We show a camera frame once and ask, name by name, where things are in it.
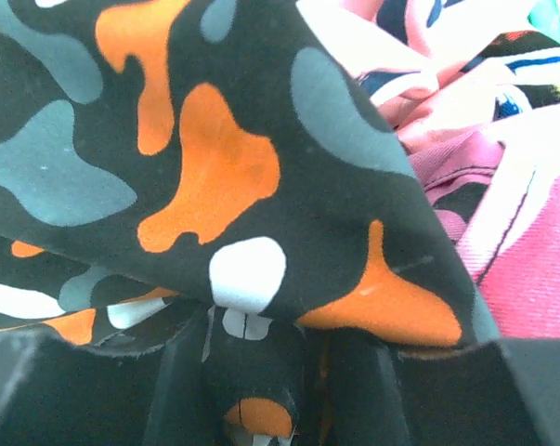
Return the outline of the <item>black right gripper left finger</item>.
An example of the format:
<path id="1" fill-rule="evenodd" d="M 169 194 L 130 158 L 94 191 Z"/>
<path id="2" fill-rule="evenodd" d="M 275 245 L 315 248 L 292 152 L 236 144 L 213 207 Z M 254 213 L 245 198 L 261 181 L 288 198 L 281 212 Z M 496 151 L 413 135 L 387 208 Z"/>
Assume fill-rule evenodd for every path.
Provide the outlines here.
<path id="1" fill-rule="evenodd" d="M 96 347 L 47 330 L 0 333 L 0 445 L 211 445 L 207 328 L 175 304 Z"/>

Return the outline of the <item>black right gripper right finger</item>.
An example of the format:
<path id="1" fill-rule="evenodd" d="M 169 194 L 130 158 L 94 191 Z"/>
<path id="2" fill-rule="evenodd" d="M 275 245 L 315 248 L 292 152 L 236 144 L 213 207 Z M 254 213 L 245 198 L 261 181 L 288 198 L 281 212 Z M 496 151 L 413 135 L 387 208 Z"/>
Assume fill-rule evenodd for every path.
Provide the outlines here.
<path id="1" fill-rule="evenodd" d="M 560 445 L 560 339 L 429 350 L 339 330 L 328 365 L 305 445 Z"/>

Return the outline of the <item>black orange camouflage cloth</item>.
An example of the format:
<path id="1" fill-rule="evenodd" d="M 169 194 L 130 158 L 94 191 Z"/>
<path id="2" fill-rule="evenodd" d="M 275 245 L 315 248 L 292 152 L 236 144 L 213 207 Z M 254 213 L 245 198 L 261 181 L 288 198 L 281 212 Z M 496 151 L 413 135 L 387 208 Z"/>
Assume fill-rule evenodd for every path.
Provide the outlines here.
<path id="1" fill-rule="evenodd" d="M 290 1 L 0 1 L 0 333 L 200 322 L 217 424 L 300 437 L 306 338 L 497 333 L 390 125 Z"/>

